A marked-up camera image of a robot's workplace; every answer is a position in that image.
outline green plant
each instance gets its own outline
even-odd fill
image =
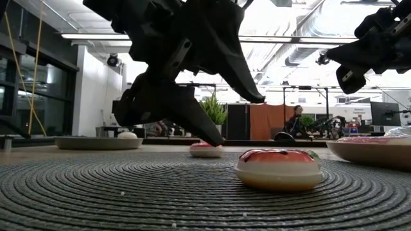
[[[301,116],[301,124],[306,128],[310,128],[311,126],[313,126],[314,122],[315,122],[314,118],[310,115]]]
[[[224,105],[218,102],[214,93],[211,97],[205,99],[205,101],[200,101],[200,106],[215,125],[221,125],[227,119],[227,111],[225,110]]]

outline security camera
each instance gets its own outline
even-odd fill
[[[118,58],[118,54],[110,54],[109,59],[107,59],[107,65],[111,67],[118,67],[121,65],[121,60]]]
[[[315,61],[318,65],[327,65],[329,64],[329,58],[327,58],[327,53],[326,52],[320,52],[320,56]]]

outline woven placemat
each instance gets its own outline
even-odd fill
[[[5,230],[411,230],[411,174],[322,161],[304,193],[244,187],[239,153],[89,155],[0,166]]]

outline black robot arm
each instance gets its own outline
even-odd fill
[[[213,146],[223,139],[194,98],[193,87],[175,83],[179,72],[204,71],[221,77],[244,99],[262,103],[241,50],[238,32],[248,0],[84,0],[132,41],[130,56],[148,69],[123,93],[114,115],[121,126],[164,118]]]
[[[411,0],[393,2],[395,8],[380,8],[363,20],[354,32],[356,42],[327,51],[327,58],[341,64],[336,74],[344,93],[360,90],[370,69],[376,74],[411,69]]]

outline yellow cable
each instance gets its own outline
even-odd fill
[[[35,65],[34,65],[33,87],[31,88],[30,120],[29,120],[29,123],[28,123],[28,134],[29,134],[29,135],[31,135],[31,126],[33,125],[34,90],[35,90],[35,88],[36,88],[37,64],[38,64],[38,62],[39,62],[39,50],[40,50],[40,39],[41,39],[41,26],[42,26],[42,22],[43,22],[43,8],[44,8],[44,3],[43,3],[43,1],[41,1],[39,32],[37,33],[36,61],[35,61]]]
[[[17,58],[17,55],[16,55],[16,53],[15,53],[14,42],[13,42],[13,37],[12,37],[12,31],[11,31],[11,29],[10,29],[10,23],[8,22],[7,12],[4,13],[4,18],[6,19],[6,25],[7,25],[7,30],[8,30],[8,37],[9,37],[9,39],[10,39],[10,44],[12,45],[12,51],[13,51],[13,56],[14,56],[14,60],[15,60],[16,69],[17,69],[17,72],[19,73],[20,81],[21,81],[22,86],[23,86],[23,90],[24,90],[24,92],[26,93],[26,96],[28,96],[28,95],[27,95],[26,86],[25,86],[25,84],[24,84],[23,75],[21,74],[21,70],[20,70],[20,67],[19,67],[19,59]],[[33,108],[33,105],[31,104],[31,101],[30,101],[30,99],[29,99],[28,97],[27,97],[27,101],[28,101],[28,103],[30,104],[30,108]],[[39,119],[39,117],[37,116],[37,114],[36,114],[35,111],[34,111],[34,116],[35,116],[37,122],[39,122],[40,127],[41,127],[41,130],[43,131],[44,136],[47,136],[47,135],[46,135],[46,131],[45,131],[45,129],[44,129],[44,127],[43,127],[43,125],[42,125],[42,123],[41,123],[41,121],[40,121],[40,119]]]

